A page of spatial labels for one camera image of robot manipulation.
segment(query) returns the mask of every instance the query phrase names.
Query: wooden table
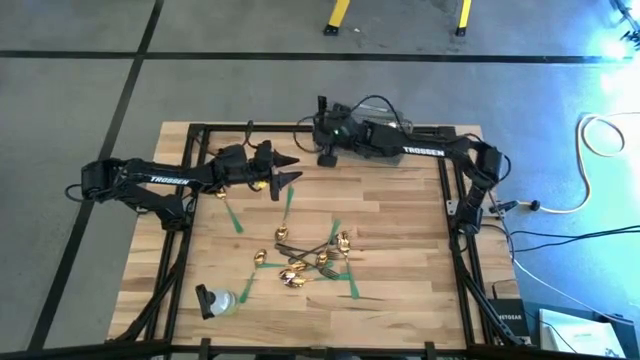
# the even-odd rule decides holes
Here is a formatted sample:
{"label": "wooden table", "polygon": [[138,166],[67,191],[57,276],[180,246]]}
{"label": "wooden table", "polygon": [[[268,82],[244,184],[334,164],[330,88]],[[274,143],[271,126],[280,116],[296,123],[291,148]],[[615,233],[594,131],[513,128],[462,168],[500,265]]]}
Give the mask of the wooden table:
{"label": "wooden table", "polygon": [[[188,125],[163,124],[154,161],[180,164]],[[478,126],[456,130],[480,135]],[[242,142],[243,136],[213,133],[210,148]],[[347,281],[319,281],[290,289],[278,280],[279,269],[260,269],[249,300],[236,314],[203,320],[196,285],[240,294],[253,269],[253,255],[260,248],[269,251],[268,262],[286,262],[273,249],[284,201],[272,202],[268,191],[254,193],[237,185],[228,189],[228,202],[244,226],[243,234],[236,234],[220,200],[200,196],[174,344],[197,345],[200,338],[210,337],[212,345],[228,346],[409,349],[423,348],[425,341],[432,341],[438,349],[464,348],[437,161],[405,156],[398,167],[392,167],[343,156],[335,169],[319,168],[316,156],[299,150],[290,133],[256,132],[251,137],[253,143],[265,139],[271,139],[280,153],[300,158],[300,163],[286,171],[304,172],[294,183],[288,243],[314,247],[326,240],[332,221],[340,219],[341,230],[352,234],[350,259],[361,298],[351,299]],[[300,134],[300,139],[310,146],[310,134]],[[455,189],[453,172],[449,172]],[[165,185],[148,188],[173,192],[173,187]],[[476,238],[487,289],[493,281],[514,278],[504,237],[485,228]],[[163,240],[158,219],[140,216],[109,337],[124,331],[151,297]],[[346,270],[343,262],[336,266],[341,272]],[[518,297],[514,282],[501,283],[499,292]],[[157,337],[162,337],[167,302]],[[473,300],[470,303],[476,341],[480,342],[477,307]]]}

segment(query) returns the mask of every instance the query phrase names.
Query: white cable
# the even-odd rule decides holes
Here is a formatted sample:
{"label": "white cable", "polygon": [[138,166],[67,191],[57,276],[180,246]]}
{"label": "white cable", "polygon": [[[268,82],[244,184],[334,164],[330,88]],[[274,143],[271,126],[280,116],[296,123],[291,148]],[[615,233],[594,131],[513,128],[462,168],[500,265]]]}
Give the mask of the white cable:
{"label": "white cable", "polygon": [[544,282],[544,281],[540,280],[537,276],[535,276],[535,275],[533,275],[532,273],[530,273],[530,272],[529,272],[529,270],[525,269],[525,268],[524,268],[524,266],[522,266],[522,265],[518,262],[518,260],[515,260],[515,259],[514,259],[513,263],[514,263],[514,264],[515,264],[515,265],[516,265],[520,270],[522,270],[522,272],[524,272],[525,274],[529,275],[533,280],[535,280],[535,281],[539,282],[540,284],[542,284],[542,285],[544,285],[544,286],[548,287],[549,289],[551,289],[551,290],[553,290],[553,291],[557,292],[558,294],[560,294],[560,295],[562,295],[562,296],[566,297],[567,299],[572,300],[572,301],[574,301],[574,302],[576,302],[576,303],[578,303],[578,304],[580,304],[580,305],[584,306],[585,308],[587,308],[587,309],[589,309],[589,310],[593,311],[594,313],[596,313],[596,314],[598,314],[598,315],[601,315],[601,316],[603,316],[603,317],[605,317],[605,318],[607,318],[607,319],[609,319],[609,320],[611,320],[611,321],[615,321],[615,322],[618,322],[618,323],[621,323],[621,324],[628,325],[628,324],[630,323],[630,321],[629,321],[629,320],[618,319],[618,318],[615,318],[615,317],[613,317],[613,316],[609,316],[609,315],[607,315],[607,314],[603,313],[602,311],[598,311],[598,310],[596,310],[596,309],[592,308],[591,306],[589,306],[589,305],[587,305],[587,304],[583,303],[582,301],[580,301],[580,300],[578,300],[578,299],[576,299],[576,298],[572,297],[571,295],[568,295],[567,293],[562,292],[562,291],[560,291],[560,290],[558,290],[558,289],[554,288],[553,286],[551,286],[551,285],[547,284],[546,282]]}
{"label": "white cable", "polygon": [[[582,200],[582,203],[580,203],[580,205],[574,207],[573,209],[561,210],[561,209],[551,209],[544,206],[540,206],[540,210],[547,213],[551,213],[551,214],[571,214],[582,209],[584,206],[587,205],[587,203],[591,199],[591,182],[589,181],[589,177],[587,176],[587,173],[584,168],[584,160],[582,158],[582,143],[584,143],[584,145],[587,148],[589,148],[591,152],[602,157],[614,157],[614,156],[620,155],[620,153],[622,153],[625,149],[626,138],[622,130],[620,130],[620,128],[616,126],[610,119],[617,116],[625,116],[625,115],[640,115],[640,112],[620,112],[620,113],[613,113],[609,115],[587,114],[583,116],[580,119],[580,121],[578,121],[578,124],[576,125],[576,155],[578,158],[578,170],[580,171],[580,176],[582,177],[582,181],[584,182],[584,185],[586,188],[586,194],[584,196],[584,200]],[[619,150],[612,153],[605,153],[597,150],[589,142],[589,138],[587,137],[587,129],[591,124],[598,121],[608,125],[618,133],[618,136],[620,136],[620,141],[621,141]],[[531,206],[531,202],[527,202],[527,201],[518,201],[518,204]]]}

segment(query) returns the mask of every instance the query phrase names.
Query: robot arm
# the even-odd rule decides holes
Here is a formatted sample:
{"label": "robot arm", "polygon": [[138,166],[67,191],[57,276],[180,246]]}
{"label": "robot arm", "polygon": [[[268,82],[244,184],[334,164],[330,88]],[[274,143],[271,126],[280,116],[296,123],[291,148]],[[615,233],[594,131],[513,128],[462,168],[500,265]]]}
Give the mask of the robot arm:
{"label": "robot arm", "polygon": [[182,230],[190,221],[183,199],[175,194],[161,196],[138,184],[184,186],[193,192],[212,194],[225,186],[268,182],[271,199],[277,201],[280,190],[302,172],[277,173],[274,168],[297,162],[296,158],[272,150],[270,141],[259,144],[252,159],[247,159],[242,145],[231,145],[221,149],[208,163],[189,169],[141,159],[111,158],[82,168],[82,197],[97,202],[119,200],[134,210],[153,211],[163,229]]}
{"label": "robot arm", "polygon": [[[454,225],[473,235],[480,230],[482,202],[500,180],[502,153],[493,146],[466,136],[443,134],[407,134],[397,126],[352,118],[325,118],[315,124],[314,142],[322,149],[318,165],[333,167],[335,147],[352,150],[366,158],[391,157],[399,154],[448,158],[471,179],[471,188],[458,202]],[[476,152],[473,161],[469,151]]]}

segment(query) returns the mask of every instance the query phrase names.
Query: gray floor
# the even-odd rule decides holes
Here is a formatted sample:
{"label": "gray floor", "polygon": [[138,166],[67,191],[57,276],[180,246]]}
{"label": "gray floor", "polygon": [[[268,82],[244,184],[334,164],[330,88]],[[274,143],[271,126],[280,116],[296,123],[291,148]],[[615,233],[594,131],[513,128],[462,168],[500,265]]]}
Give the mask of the gray floor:
{"label": "gray floor", "polygon": [[[607,0],[474,2],[468,36],[451,36],[459,1],[353,1],[339,38],[323,28],[332,1],[167,0],[150,51],[309,51],[479,55],[604,55],[624,27]],[[0,2],[0,50],[137,48],[153,1]],[[77,206],[62,189],[104,140],[129,60],[0,59],[0,352],[26,347]],[[625,66],[385,62],[144,62],[113,155],[150,158],[163,121],[294,121],[315,97],[387,96],[417,123],[481,124],[513,160],[503,200],[571,207],[584,193],[574,155],[582,112],[632,110],[610,78]],[[630,139],[633,124],[625,123]],[[605,130],[596,130],[608,134]],[[602,146],[612,146],[602,136]],[[577,234],[632,225],[640,214],[637,154],[586,154],[594,196],[566,216],[514,212],[511,230]],[[92,214],[47,346],[104,340],[135,217],[122,204]],[[526,247],[545,242],[516,238]],[[519,256],[545,281],[602,311],[640,321],[633,236],[593,239]],[[518,274],[528,301],[579,308]]]}

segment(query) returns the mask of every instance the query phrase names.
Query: yellow post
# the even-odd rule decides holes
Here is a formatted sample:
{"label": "yellow post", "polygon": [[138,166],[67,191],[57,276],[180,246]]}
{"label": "yellow post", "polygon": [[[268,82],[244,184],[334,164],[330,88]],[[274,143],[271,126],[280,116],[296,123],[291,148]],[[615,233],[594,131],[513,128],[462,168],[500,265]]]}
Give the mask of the yellow post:
{"label": "yellow post", "polygon": [[349,8],[349,2],[350,0],[336,0],[336,5],[333,7],[329,23],[324,28],[325,35],[338,35],[342,19],[344,19],[344,15],[347,13],[347,9]]}
{"label": "yellow post", "polygon": [[462,0],[462,12],[460,13],[460,23],[456,29],[456,36],[464,36],[467,33],[467,22],[471,12],[471,0]]}

